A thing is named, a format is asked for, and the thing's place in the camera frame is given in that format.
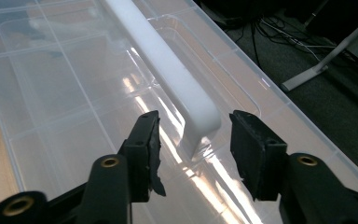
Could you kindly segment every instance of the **white plastic bar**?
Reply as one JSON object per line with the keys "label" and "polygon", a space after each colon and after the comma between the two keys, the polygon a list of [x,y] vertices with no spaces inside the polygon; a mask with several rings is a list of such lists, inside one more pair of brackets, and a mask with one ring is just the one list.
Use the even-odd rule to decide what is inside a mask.
{"label": "white plastic bar", "polygon": [[158,83],[185,118],[185,136],[191,138],[187,140],[194,145],[217,130],[221,125],[220,113],[212,99],[138,7],[131,0],[103,0],[103,6],[121,23]]}

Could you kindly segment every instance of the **plastic storage bin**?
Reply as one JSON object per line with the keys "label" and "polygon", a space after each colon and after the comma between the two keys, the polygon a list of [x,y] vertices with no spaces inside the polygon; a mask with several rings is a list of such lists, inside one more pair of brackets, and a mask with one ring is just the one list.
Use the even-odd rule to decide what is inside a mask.
{"label": "plastic storage bin", "polygon": [[280,223],[278,203],[253,202],[230,155],[228,113],[239,109],[358,191],[358,168],[192,1],[134,3],[212,99],[220,128],[191,160],[188,120],[101,1],[0,4],[0,125],[20,189],[52,199],[84,183],[157,109],[167,197],[134,204],[134,223]]}

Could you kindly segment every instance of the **black mechanical part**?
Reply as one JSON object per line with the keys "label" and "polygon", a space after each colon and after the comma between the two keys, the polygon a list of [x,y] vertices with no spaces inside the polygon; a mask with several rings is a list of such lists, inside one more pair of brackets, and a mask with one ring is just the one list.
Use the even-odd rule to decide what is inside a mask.
{"label": "black mechanical part", "polygon": [[276,201],[287,145],[257,116],[235,110],[230,150],[242,182],[254,199]]}
{"label": "black mechanical part", "polygon": [[161,147],[158,127],[157,110],[143,114],[118,152],[128,158],[132,203],[148,202],[151,189],[159,195],[166,195],[158,177]]}
{"label": "black mechanical part", "polygon": [[131,223],[131,203],[147,202],[151,189],[165,196],[158,128],[158,111],[143,114],[119,154],[93,163],[87,183],[49,202],[37,191],[7,198],[0,203],[0,224]]}
{"label": "black mechanical part", "polygon": [[76,224],[131,223],[127,159],[107,155],[92,165]]}
{"label": "black mechanical part", "polygon": [[[284,223],[358,223],[358,201],[322,160],[309,154],[292,154],[284,173],[286,187],[290,188],[283,190],[290,193],[283,193],[281,198],[281,214],[287,218]],[[293,207],[292,200],[299,206]],[[291,214],[303,214],[305,220],[292,220]]]}
{"label": "black mechanical part", "polygon": [[346,189],[322,160],[288,156],[285,143],[256,116],[234,111],[230,117],[231,152],[243,183],[260,201],[276,201],[272,196],[280,193],[283,223],[358,224],[358,192]]}
{"label": "black mechanical part", "polygon": [[46,196],[28,191],[5,199],[0,203],[0,223],[48,223]]}

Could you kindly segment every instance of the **gray carpet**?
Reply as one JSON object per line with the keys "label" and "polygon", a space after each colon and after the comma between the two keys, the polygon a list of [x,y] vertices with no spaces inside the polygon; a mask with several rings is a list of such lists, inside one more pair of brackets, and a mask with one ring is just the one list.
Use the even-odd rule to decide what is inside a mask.
{"label": "gray carpet", "polygon": [[[306,32],[302,24],[284,17],[282,11],[276,15]],[[290,26],[284,29],[299,35]],[[256,63],[251,25],[226,32]],[[312,39],[332,44],[318,36]],[[257,31],[255,45],[261,68],[277,85],[318,62],[312,54],[272,43]],[[287,96],[358,166],[358,63],[347,57],[336,58],[322,75],[288,92]]]}

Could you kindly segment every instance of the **black cable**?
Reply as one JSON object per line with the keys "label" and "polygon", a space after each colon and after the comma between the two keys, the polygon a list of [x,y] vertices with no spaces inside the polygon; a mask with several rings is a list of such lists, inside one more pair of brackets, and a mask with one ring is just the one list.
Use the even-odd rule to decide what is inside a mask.
{"label": "black cable", "polygon": [[284,20],[284,19],[282,19],[282,18],[280,18],[280,17],[278,17],[278,16],[275,16],[275,15],[272,16],[272,17],[275,18],[276,20],[281,21],[281,22],[283,22],[284,24],[287,24],[287,25],[289,25],[290,27],[292,27],[292,28],[295,29],[295,31],[285,31],[286,33],[288,33],[288,32],[290,32],[290,33],[300,33],[300,34],[306,36],[309,41],[312,41],[312,42],[308,42],[309,44],[312,44],[312,45],[325,45],[325,44],[322,44],[322,43],[320,43],[320,42],[317,42],[316,40],[313,39],[313,36],[312,36],[312,35],[307,34],[307,33],[305,33],[304,31],[301,31],[300,29],[298,29],[297,27],[295,27],[292,23],[290,23],[290,22],[288,22],[288,21],[286,21],[286,20]]}
{"label": "black cable", "polygon": [[342,68],[352,68],[352,66],[348,64],[357,64],[357,62],[349,55],[346,49],[344,49],[341,53],[339,53],[339,56],[344,61],[345,64],[339,64],[335,62],[334,60],[330,63],[333,64],[335,67],[342,67]]}
{"label": "black cable", "polygon": [[237,44],[237,42],[238,42],[239,40],[241,40],[241,39],[243,38],[243,30],[244,30],[244,29],[245,29],[245,26],[242,26],[241,36],[234,41],[236,44]]}
{"label": "black cable", "polygon": [[[255,23],[255,29],[258,31],[258,33],[260,33],[262,36],[264,36],[265,38],[267,38],[269,41],[276,43],[276,44],[281,44],[281,45],[288,45],[288,46],[292,46],[295,49],[307,53],[307,54],[320,54],[320,55],[327,55],[328,53],[331,52],[331,49],[327,49],[327,48],[313,48],[312,49],[312,53],[310,51],[304,50],[302,49],[303,47],[306,46],[301,46],[301,44],[306,43],[309,45],[321,45],[323,46],[324,44],[318,43],[317,41],[312,39],[311,35],[308,35],[302,31],[300,31],[298,28],[296,28],[293,24],[282,20],[279,17],[273,16],[272,18],[276,19],[277,21],[273,21],[271,18],[263,18],[264,22],[267,23],[268,25],[274,27],[277,30],[280,30],[283,32],[282,28],[284,27],[283,25],[280,25],[278,21],[281,21],[283,24],[287,23],[289,26],[293,27],[294,29],[297,30],[298,33],[301,33],[302,35],[304,35],[305,37],[298,37],[296,35],[293,35],[292,33],[290,33],[287,30],[284,30],[285,33],[287,33],[290,36],[287,36],[286,34],[283,34],[271,27],[268,27],[270,30],[272,30],[273,32],[276,32],[275,35],[270,34],[264,27],[261,26],[261,19],[259,19],[259,22]],[[342,57],[343,59],[347,59],[350,60],[353,63],[356,63],[356,61],[354,61],[351,56],[346,55],[346,52],[343,51],[339,54],[340,57]],[[349,67],[347,65],[341,65],[338,64],[336,62],[331,62],[331,64],[337,66],[337,67]]]}
{"label": "black cable", "polygon": [[225,25],[224,23],[220,22],[220,21],[213,21],[214,23],[216,23],[217,26],[220,27],[220,29],[222,30],[231,30],[232,28]]}
{"label": "black cable", "polygon": [[260,61],[258,60],[257,48],[255,47],[255,23],[256,23],[256,21],[251,22],[252,42],[253,42],[253,46],[254,46],[254,50],[255,50],[255,60],[257,62],[258,67],[261,70],[263,70],[263,68],[261,67]]}
{"label": "black cable", "polygon": [[264,17],[264,19],[266,19],[267,23],[269,23],[275,27],[278,27],[281,30],[283,30],[286,27],[286,24],[284,23],[284,21],[280,21],[276,18],[274,18],[274,19],[276,19],[276,21],[273,21],[272,18],[274,18],[274,17]]}

